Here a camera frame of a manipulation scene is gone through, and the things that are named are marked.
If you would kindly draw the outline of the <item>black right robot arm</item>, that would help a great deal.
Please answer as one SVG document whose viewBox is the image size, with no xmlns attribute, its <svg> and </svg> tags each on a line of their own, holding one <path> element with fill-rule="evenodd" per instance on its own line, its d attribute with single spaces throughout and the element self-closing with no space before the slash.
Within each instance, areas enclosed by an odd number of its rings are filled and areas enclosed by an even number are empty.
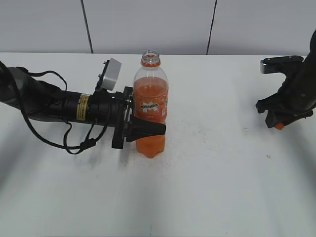
<svg viewBox="0 0 316 237">
<path fill-rule="evenodd" d="M 278 91 L 258 100 L 258 113 L 267 112 L 267 128 L 285 126 L 313 115 L 316 108 L 316 34 L 310 40 L 310 52 L 301 56 L 269 57 L 260 61 L 262 74 L 282 73 L 285 81 Z"/>
</svg>

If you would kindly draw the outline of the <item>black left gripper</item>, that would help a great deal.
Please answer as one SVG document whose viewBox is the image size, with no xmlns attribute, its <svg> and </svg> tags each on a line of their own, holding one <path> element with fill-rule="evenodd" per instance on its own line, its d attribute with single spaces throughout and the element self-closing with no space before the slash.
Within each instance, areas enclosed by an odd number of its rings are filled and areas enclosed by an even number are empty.
<svg viewBox="0 0 316 237">
<path fill-rule="evenodd" d="M 123 92 L 110 93 L 104 89 L 95 91 L 88 100 L 86 121 L 89 124 L 113 127 L 112 148 L 122 149 L 124 144 L 125 115 L 132 102 L 133 88 L 126 86 Z M 126 142 L 164 135 L 166 125 L 130 115 L 125 133 Z"/>
</svg>

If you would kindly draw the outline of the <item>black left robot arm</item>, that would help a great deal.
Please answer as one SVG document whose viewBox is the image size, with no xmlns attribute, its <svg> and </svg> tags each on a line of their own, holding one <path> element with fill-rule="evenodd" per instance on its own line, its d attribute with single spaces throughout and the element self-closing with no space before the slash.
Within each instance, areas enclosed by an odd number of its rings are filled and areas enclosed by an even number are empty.
<svg viewBox="0 0 316 237">
<path fill-rule="evenodd" d="M 112 92 L 118 80 L 121 63 L 114 58 L 104 62 L 104 69 L 98 76 L 93 94 L 60 89 L 37 77 L 49 74 L 49 71 L 31 73 L 23 67 L 0 65 L 0 101 L 19 109 L 28 128 L 41 141 L 56 148 L 77 155 L 92 148 L 102 138 L 108 127 L 114 128 L 112 148 L 122 149 L 124 142 L 140 138 L 164 135 L 166 126 L 162 123 L 145 121 L 133 113 L 133 88 L 125 87 L 123 92 Z M 86 135 L 78 146 L 68 146 L 66 131 L 63 143 L 56 144 L 43 138 L 34 129 L 31 120 L 44 122 L 63 122 L 102 126 L 96 138 Z"/>
</svg>

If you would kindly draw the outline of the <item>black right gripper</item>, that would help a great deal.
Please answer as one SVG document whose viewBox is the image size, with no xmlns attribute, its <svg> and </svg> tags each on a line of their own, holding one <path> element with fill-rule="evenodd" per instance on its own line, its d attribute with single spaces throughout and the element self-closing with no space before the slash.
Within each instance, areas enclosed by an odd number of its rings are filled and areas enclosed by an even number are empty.
<svg viewBox="0 0 316 237">
<path fill-rule="evenodd" d="M 284 82 L 277 93 L 258 100 L 255 107 L 259 114 L 268 111 L 267 128 L 311 117 L 314 114 L 314 82 Z"/>
</svg>

